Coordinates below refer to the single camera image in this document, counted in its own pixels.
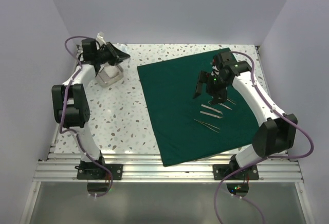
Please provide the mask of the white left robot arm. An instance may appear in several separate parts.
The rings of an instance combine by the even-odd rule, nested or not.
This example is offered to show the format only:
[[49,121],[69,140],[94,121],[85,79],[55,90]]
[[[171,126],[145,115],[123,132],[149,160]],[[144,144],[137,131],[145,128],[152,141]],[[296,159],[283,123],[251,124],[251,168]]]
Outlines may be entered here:
[[100,36],[72,36],[64,43],[66,49],[67,43],[73,39],[82,40],[82,53],[79,56],[72,54],[77,65],[69,79],[51,89],[53,114],[60,134],[70,133],[78,145],[80,170],[89,167],[90,175],[101,179],[106,175],[107,167],[89,128],[90,109],[85,88],[99,74],[102,65],[116,67],[131,56]]

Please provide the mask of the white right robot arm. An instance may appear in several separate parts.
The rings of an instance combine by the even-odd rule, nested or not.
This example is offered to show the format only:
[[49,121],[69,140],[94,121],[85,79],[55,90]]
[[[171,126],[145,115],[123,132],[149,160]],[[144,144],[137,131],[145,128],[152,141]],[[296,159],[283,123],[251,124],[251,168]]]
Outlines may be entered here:
[[213,106],[228,101],[228,87],[231,86],[243,97],[254,114],[259,128],[251,144],[231,157],[227,170],[231,177],[241,179],[252,164],[293,146],[297,118],[280,109],[258,83],[254,61],[237,61],[234,54],[228,50],[213,57],[211,72],[199,73],[194,97],[200,96],[205,87],[212,99],[204,107],[215,112],[213,117],[221,118],[222,112]]

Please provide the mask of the stainless steel tray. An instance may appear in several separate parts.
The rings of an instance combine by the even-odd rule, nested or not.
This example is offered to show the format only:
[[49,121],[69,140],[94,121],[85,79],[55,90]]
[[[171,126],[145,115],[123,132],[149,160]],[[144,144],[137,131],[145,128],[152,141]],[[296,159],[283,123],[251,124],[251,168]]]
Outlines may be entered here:
[[108,87],[121,80],[123,76],[123,68],[120,65],[111,66],[106,63],[96,75],[96,81],[102,87]]

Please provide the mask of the white gauze pad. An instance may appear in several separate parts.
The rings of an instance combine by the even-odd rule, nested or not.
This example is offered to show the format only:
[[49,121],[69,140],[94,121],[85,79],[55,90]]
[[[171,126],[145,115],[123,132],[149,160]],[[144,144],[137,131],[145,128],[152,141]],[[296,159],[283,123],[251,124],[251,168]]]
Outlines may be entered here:
[[107,73],[109,78],[114,78],[118,74],[118,69],[115,66],[110,66],[105,69],[105,72]]

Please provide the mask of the steel hemostat scissors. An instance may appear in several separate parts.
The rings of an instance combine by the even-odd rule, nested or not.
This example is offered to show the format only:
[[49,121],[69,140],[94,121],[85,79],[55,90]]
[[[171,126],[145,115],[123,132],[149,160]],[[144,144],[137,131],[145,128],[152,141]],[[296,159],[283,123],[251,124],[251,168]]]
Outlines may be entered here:
[[231,107],[229,107],[229,106],[227,106],[227,105],[225,105],[223,103],[215,103],[215,104],[213,104],[212,101],[208,101],[208,104],[210,104],[210,105],[220,105],[220,106],[222,106],[222,107],[224,107],[224,108],[226,108],[228,110],[232,110]]

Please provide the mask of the white blue sachet packet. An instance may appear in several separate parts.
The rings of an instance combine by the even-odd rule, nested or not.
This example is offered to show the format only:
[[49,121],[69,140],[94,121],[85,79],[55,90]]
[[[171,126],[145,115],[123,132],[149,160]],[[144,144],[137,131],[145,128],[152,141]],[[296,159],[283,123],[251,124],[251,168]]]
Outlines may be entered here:
[[127,54],[129,53],[128,48],[125,44],[115,44],[114,46],[124,53],[127,53]]

